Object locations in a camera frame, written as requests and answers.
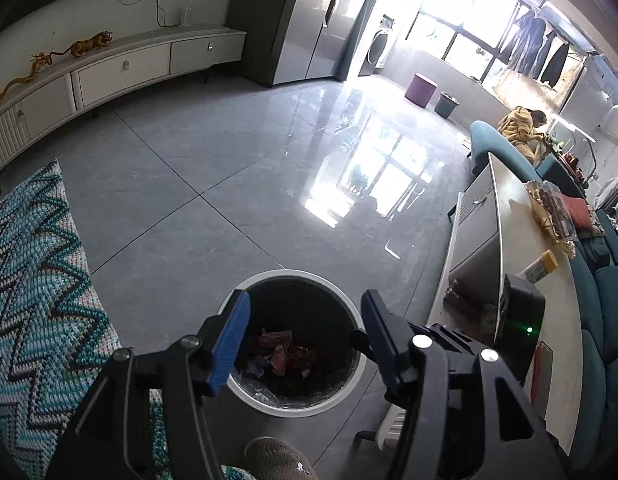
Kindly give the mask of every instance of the yellow lid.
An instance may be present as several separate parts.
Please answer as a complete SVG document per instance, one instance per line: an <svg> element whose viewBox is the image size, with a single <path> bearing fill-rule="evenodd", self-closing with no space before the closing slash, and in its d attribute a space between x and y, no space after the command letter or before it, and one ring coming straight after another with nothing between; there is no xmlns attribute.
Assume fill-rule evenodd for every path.
<svg viewBox="0 0 618 480"><path fill-rule="evenodd" d="M541 259L547 272L551 273L558 268L558 260L550 249L542 253Z"/></svg>

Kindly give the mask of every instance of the person in yellow hoodie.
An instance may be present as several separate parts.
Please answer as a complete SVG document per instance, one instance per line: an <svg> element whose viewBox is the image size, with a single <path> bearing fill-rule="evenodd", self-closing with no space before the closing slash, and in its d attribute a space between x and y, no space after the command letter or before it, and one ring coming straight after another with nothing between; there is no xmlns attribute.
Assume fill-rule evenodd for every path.
<svg viewBox="0 0 618 480"><path fill-rule="evenodd" d="M543 134L539 134L536 128L547 124L547 116L540 110L529 110L518 106L509 115L500 121L498 131L514 145L518 152L534 166L540 162L542 144L539 142L532 150L527 144L531 140L542 140Z"/></svg>

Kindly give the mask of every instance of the metal screw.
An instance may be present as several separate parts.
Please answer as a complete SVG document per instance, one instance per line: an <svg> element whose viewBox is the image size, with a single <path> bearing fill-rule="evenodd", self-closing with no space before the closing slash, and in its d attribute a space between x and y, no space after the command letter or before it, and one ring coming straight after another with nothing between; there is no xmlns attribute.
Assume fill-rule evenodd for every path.
<svg viewBox="0 0 618 480"><path fill-rule="evenodd" d="M126 361L130 356L131 354L129 353L129 350L126 348L120 348L113 352L112 357L114 358L114 361Z"/></svg>
<svg viewBox="0 0 618 480"><path fill-rule="evenodd" d="M413 346L417 346L418 348L429 348L433 341L428 335L418 334L413 336L411 340Z"/></svg>
<svg viewBox="0 0 618 480"><path fill-rule="evenodd" d="M196 348L200 344L200 339L195 335L186 335L180 340L180 344L185 348Z"/></svg>
<svg viewBox="0 0 618 480"><path fill-rule="evenodd" d="M482 357L487 363L494 363L498 360L499 355L495 350L485 348L482 352L480 352L480 357Z"/></svg>

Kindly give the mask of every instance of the black hair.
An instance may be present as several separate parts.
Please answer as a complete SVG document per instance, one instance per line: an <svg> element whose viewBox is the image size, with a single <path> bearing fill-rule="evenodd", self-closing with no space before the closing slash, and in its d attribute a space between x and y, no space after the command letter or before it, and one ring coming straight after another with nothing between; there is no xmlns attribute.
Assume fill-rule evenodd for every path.
<svg viewBox="0 0 618 480"><path fill-rule="evenodd" d="M527 108L526 110L531 114L531 117L534 119L534 121L537 121L540 124L547 124L547 116L543 111L530 110L529 108Z"/></svg>

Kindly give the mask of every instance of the purple stool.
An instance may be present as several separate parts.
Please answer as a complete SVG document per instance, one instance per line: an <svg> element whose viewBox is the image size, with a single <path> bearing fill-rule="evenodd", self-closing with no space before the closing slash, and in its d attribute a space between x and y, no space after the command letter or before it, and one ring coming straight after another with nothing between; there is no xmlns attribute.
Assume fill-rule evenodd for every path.
<svg viewBox="0 0 618 480"><path fill-rule="evenodd" d="M404 96L412 103L424 108L431 101L436 88L438 88L438 85L431 79L427 79L422 74L414 74Z"/></svg>

